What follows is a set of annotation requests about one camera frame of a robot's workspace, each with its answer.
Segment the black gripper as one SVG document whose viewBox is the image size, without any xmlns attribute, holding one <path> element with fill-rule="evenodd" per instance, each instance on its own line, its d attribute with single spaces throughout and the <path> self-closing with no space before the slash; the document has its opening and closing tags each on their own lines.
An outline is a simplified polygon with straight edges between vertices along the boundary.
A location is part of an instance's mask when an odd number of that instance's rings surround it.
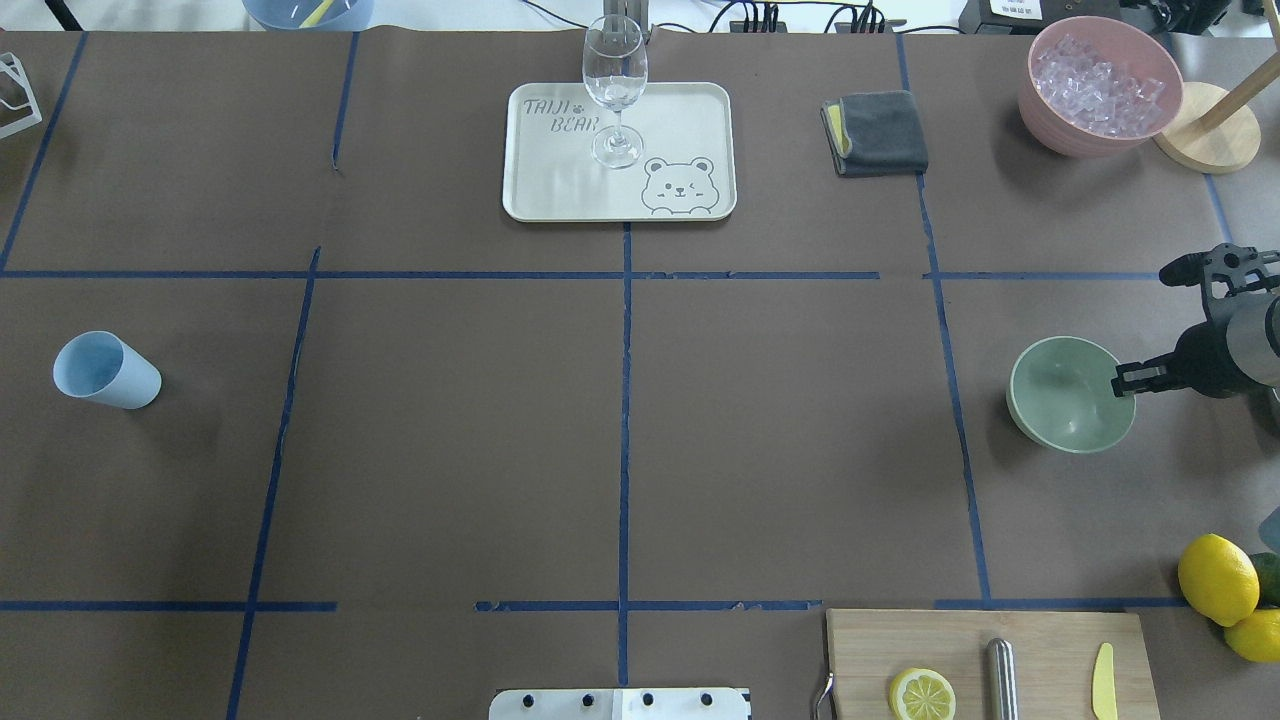
<svg viewBox="0 0 1280 720">
<path fill-rule="evenodd" d="M 1225 334 L 1211 322 L 1184 331 L 1170 357 L 1116 365 L 1112 392 L 1117 398 L 1189 388 L 1211 398 L 1251 392 L 1251 378 L 1228 351 Z"/>
</svg>

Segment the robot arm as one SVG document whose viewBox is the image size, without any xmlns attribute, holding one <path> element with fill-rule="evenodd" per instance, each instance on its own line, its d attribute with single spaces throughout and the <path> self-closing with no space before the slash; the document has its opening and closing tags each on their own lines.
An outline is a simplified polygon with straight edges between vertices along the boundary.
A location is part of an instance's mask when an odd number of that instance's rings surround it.
<svg viewBox="0 0 1280 720">
<path fill-rule="evenodd" d="M 1211 398 L 1252 395 L 1279 383 L 1277 299 L 1256 299 L 1185 329 L 1174 351 L 1115 368 L 1115 397 L 1193 389 Z"/>
</svg>

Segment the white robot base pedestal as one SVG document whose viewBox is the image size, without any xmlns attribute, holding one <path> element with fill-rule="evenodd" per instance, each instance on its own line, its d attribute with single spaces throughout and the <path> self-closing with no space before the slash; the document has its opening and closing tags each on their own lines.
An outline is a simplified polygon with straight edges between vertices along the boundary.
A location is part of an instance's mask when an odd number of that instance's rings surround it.
<svg viewBox="0 0 1280 720">
<path fill-rule="evenodd" d="M 751 719 L 745 689 L 731 687 L 508 689 L 489 719 Z"/>
</svg>

